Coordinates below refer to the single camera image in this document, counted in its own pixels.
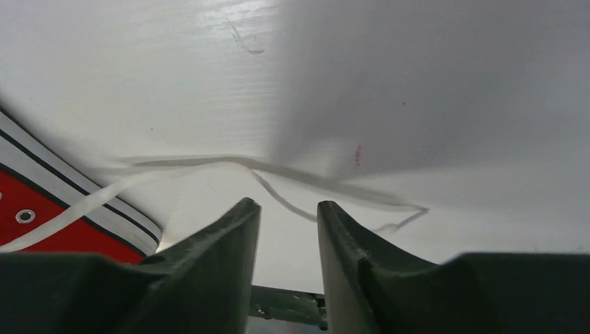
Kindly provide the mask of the red canvas sneaker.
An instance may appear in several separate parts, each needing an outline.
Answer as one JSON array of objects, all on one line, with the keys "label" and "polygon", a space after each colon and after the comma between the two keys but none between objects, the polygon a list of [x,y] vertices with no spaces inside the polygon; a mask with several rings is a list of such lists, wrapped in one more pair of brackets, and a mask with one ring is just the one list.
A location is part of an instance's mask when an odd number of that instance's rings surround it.
[{"label": "red canvas sneaker", "polygon": [[133,264],[155,254],[161,227],[124,200],[74,212],[99,189],[1,110],[1,252],[97,253]]}]

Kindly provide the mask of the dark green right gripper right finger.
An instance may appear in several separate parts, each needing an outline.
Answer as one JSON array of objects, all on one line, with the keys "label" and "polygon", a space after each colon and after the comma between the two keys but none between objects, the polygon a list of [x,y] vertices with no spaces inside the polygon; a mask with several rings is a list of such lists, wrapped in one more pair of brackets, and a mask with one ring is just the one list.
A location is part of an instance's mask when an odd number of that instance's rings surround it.
[{"label": "dark green right gripper right finger", "polygon": [[588,333],[589,256],[464,253],[434,264],[317,207],[332,333]]}]

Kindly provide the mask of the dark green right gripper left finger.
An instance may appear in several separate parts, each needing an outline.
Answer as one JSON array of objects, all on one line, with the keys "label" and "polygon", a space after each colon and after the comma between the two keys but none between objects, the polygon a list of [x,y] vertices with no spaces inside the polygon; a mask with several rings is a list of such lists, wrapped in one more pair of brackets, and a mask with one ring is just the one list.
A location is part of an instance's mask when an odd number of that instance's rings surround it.
[{"label": "dark green right gripper left finger", "polygon": [[243,333],[261,207],[219,220],[139,264],[82,253],[1,256],[2,333]]}]

